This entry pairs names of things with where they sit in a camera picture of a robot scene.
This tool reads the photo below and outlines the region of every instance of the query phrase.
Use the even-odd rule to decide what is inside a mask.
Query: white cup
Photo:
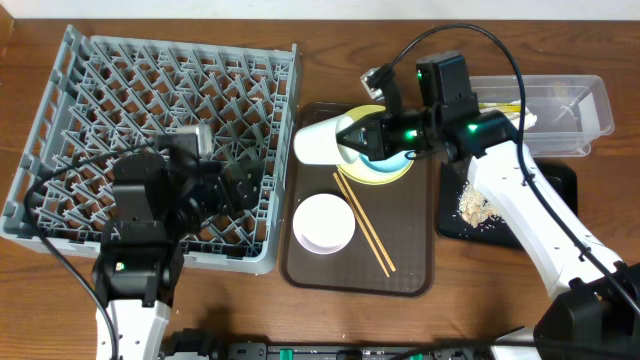
[[[347,114],[342,114],[298,130],[293,139],[296,157],[309,165],[353,164],[359,153],[338,144],[336,139],[336,134],[353,122]]]

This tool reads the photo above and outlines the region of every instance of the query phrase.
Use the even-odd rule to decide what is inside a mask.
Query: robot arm
[[[423,110],[399,110],[399,92],[389,84],[393,73],[383,66],[363,83],[376,96],[378,90],[382,92],[386,111],[342,130],[337,143],[365,153],[371,160],[384,160],[401,150],[439,156],[498,208],[533,260],[553,300],[535,330],[518,336],[640,351],[640,320],[628,299],[581,256],[580,249],[524,181],[516,151],[516,129],[500,112],[479,112],[464,58],[457,52],[428,56],[418,60],[416,70]],[[596,239],[540,173],[526,145],[523,150],[527,170],[545,201],[590,254],[623,284],[625,295],[637,303],[640,265],[627,267]],[[544,359],[562,358],[559,354],[540,355]]]
[[[211,153],[211,130],[205,124],[183,129],[158,136],[156,151],[114,166],[118,213],[103,230],[93,281],[119,337],[121,359],[158,357],[184,262],[180,240],[199,233],[209,217],[252,209],[259,200],[261,162],[223,168],[201,160]],[[100,311],[96,320],[97,359],[109,360],[111,339]]]
[[[580,278],[589,283],[600,279],[602,273],[580,256],[558,224],[542,207],[531,189],[523,185],[523,176],[516,156],[516,144],[506,141],[485,150],[486,155],[473,157],[469,165],[468,180],[489,202],[516,235],[538,269],[551,300],[571,289],[570,282]],[[611,272],[620,257],[605,247],[578,220],[538,170],[527,147],[525,162],[534,174],[537,187],[556,213],[578,234],[592,254]]]

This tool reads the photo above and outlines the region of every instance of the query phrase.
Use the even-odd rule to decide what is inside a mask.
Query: gray plastic dish rack
[[[68,26],[0,218],[0,235],[46,249],[24,222],[34,175],[207,123],[212,160],[265,164],[258,206],[215,216],[181,240],[185,266],[263,274],[275,265],[298,102],[291,52],[93,36]],[[115,160],[70,171],[34,196],[38,225],[66,255],[96,257],[115,204]]]

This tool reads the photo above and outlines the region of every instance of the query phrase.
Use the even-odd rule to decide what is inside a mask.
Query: brown tray
[[[298,128],[343,114],[355,106],[309,104],[300,112]],[[290,159],[288,216],[280,262],[289,283],[301,288],[409,297],[421,295],[431,287],[435,238],[432,160],[416,161],[403,177],[386,185],[370,186],[349,180],[397,268],[387,278],[359,227],[349,244],[334,254],[313,254],[298,243],[291,223],[300,202],[318,193],[342,194],[333,179],[335,166],[303,165],[295,155]]]

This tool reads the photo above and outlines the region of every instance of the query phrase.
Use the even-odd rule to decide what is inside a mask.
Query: wooden table
[[[0,67],[0,198],[6,196],[69,21],[19,20]],[[430,21],[70,21],[90,36],[211,43],[302,52],[300,106],[364,103],[359,76],[390,61]],[[567,162],[579,178],[579,213],[628,263],[640,261],[640,23],[477,22],[511,49],[525,74],[595,74],[609,92],[615,132],[585,158]],[[418,102],[414,60],[449,49],[472,75],[511,74],[487,39],[456,30],[419,45],[398,67],[409,103]],[[85,276],[92,259],[72,258]],[[95,307],[50,255],[9,241],[0,247],[0,357],[90,359]],[[200,327],[274,342],[426,342],[494,336],[534,325],[550,302],[526,254],[440,239],[436,280],[416,299],[300,290],[278,269],[265,276],[185,269],[167,333]]]

